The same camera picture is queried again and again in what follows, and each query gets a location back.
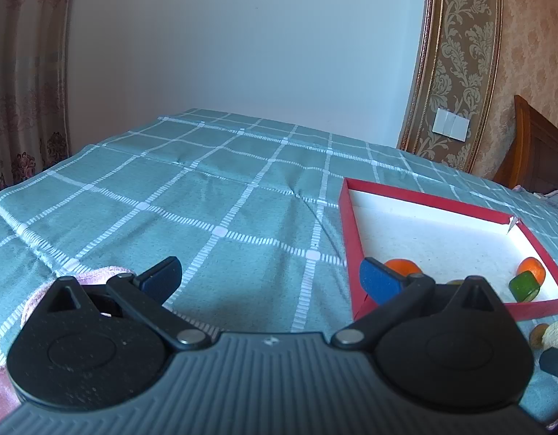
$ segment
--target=wooden headboard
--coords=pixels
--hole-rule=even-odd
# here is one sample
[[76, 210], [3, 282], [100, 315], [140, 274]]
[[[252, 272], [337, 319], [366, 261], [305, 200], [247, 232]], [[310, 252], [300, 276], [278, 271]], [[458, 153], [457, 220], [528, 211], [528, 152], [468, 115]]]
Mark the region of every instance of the wooden headboard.
[[558, 189], [558, 129], [515, 95], [517, 132], [493, 181], [547, 194]]

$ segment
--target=bedsheet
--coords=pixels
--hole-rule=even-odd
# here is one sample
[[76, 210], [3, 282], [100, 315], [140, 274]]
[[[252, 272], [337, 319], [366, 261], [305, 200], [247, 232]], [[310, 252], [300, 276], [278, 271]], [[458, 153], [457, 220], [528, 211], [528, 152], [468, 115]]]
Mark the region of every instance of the bedsheet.
[[[110, 265], [139, 273], [168, 255], [184, 270], [165, 304], [176, 313], [230, 330], [330, 336], [351, 320], [344, 177], [517, 214], [558, 263], [558, 211], [530, 194], [397, 149], [192, 109], [0, 192], [0, 364], [42, 283]], [[519, 327], [527, 335], [536, 323]], [[553, 420], [558, 379], [536, 366], [522, 402]]]

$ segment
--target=light switch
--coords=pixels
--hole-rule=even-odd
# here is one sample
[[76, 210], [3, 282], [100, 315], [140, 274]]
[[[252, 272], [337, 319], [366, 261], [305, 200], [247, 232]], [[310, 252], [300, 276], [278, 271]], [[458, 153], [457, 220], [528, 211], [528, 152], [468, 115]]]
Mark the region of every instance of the light switch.
[[432, 132], [464, 142], [467, 139], [468, 123], [467, 118], [438, 108]]

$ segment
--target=green object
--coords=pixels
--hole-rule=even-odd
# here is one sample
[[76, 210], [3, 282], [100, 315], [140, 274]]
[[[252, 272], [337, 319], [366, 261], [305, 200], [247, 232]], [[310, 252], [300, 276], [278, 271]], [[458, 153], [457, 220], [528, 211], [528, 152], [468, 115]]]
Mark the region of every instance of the green object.
[[528, 303], [539, 294], [539, 283], [529, 270], [509, 281], [510, 292], [518, 303]]

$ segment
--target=pink cloth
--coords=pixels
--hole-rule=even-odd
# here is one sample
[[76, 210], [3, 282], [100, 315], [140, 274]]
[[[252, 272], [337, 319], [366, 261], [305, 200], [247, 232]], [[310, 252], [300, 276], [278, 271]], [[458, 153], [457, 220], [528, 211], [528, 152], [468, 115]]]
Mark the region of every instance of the pink cloth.
[[[82, 273], [76, 276], [78, 283], [81, 285], [102, 285], [106, 283], [112, 276], [117, 275], [118, 273], [132, 273], [130, 270], [120, 267], [106, 267], [101, 268], [99, 270], [92, 270], [91, 272]], [[27, 319], [33, 312], [33, 310], [41, 301], [41, 298], [45, 295], [48, 291], [51, 283], [45, 283], [44, 285], [39, 286], [35, 292], [31, 295], [31, 297], [27, 300], [25, 304], [25, 308], [23, 309], [23, 314], [21, 315], [21, 326], [25, 325]], [[7, 374], [7, 368], [5, 365], [0, 366], [0, 421], [9, 413], [11, 413], [17, 406], [20, 405], [19, 399], [17, 399], [17, 395], [9, 376]]]

